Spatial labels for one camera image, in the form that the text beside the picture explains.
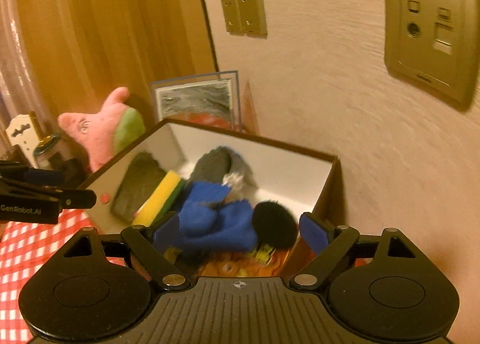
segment pink plush toy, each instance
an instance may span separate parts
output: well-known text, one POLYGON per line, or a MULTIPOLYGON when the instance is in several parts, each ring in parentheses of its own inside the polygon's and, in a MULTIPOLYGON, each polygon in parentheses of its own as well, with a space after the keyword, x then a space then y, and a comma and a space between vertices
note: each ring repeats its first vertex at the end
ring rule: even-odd
POLYGON ((87 150, 92 172, 145 132, 140 113, 123 104, 129 96, 128 88, 120 87, 97 114, 68 112, 58 117, 60 128, 87 150))

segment cardboard box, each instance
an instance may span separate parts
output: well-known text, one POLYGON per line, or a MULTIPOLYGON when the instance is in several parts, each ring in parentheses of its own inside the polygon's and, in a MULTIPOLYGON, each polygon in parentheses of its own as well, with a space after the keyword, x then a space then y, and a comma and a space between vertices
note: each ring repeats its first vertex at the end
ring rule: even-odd
MULTIPOLYGON (((168 119, 125 148, 82 184, 95 191, 99 198, 104 194, 111 197, 107 204, 98 199, 97 204, 87 210, 88 215, 105 233, 119 233, 126 227, 125 222, 111 215, 110 204, 127 167, 139 152, 151 153, 164 170, 174 170, 188 179, 197 160, 218 146, 232 148, 250 165, 252 177, 244 192, 253 207, 260 201, 274 200, 290 209, 297 221, 306 211, 319 218, 327 216, 333 179, 339 169, 336 156, 168 119)), ((299 238, 282 269, 282 276, 294 274, 309 258, 308 246, 299 238)))

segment gingham tablecloth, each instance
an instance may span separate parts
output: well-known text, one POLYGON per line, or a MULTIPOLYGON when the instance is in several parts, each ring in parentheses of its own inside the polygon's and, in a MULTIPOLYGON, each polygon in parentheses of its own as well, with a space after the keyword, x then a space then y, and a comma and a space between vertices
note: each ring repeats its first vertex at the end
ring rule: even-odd
POLYGON ((57 225, 8 223, 0 242, 0 344, 31 339, 18 309, 18 294, 50 256, 84 226, 93 224, 82 210, 64 210, 57 225))

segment ribbed gray surface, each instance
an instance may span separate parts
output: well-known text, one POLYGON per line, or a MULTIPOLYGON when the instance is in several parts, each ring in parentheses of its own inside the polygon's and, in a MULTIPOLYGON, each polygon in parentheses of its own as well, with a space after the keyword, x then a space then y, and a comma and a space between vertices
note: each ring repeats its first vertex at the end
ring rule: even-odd
MULTIPOLYGON (((45 342, 34 339, 35 344, 45 342)), ((163 295, 133 329, 105 344, 368 344, 339 326, 312 294, 288 290, 280 278, 200 278, 163 295)), ((431 344, 447 344, 439 339, 431 344)))

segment plush toy arm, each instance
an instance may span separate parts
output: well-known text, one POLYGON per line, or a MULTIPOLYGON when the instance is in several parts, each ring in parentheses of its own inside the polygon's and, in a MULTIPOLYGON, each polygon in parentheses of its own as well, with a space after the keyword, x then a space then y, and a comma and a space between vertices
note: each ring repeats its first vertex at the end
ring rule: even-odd
POLYGON ((130 96, 130 92, 127 87, 121 86, 120 88, 114 89, 109 96, 106 98, 105 102, 102 105, 102 110, 106 107, 109 107, 115 103, 123 103, 130 96))

